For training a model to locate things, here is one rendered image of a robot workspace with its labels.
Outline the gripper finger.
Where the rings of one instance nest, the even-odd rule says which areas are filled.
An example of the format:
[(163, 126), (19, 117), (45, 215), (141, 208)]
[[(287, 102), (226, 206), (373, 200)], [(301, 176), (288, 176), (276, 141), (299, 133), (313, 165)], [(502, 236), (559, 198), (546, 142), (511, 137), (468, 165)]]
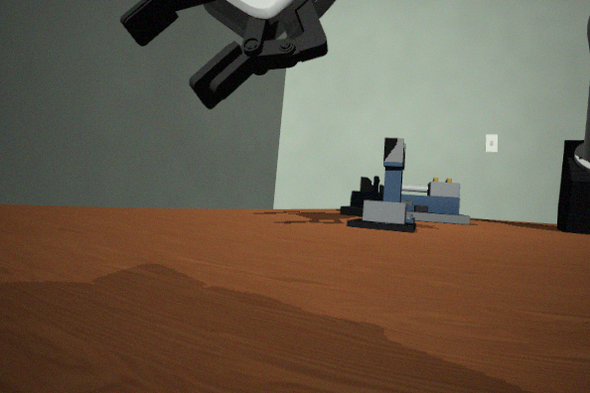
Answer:
[(140, 0), (120, 22), (141, 47), (149, 44), (179, 18), (176, 11), (217, 0)]
[(295, 40), (275, 40), (278, 21), (270, 26), (268, 19), (249, 16), (242, 45), (236, 41), (228, 44), (191, 76), (190, 87), (207, 109), (226, 99), (252, 74), (290, 68), (328, 52), (327, 37), (312, 1), (306, 0), (295, 13), (303, 32)]

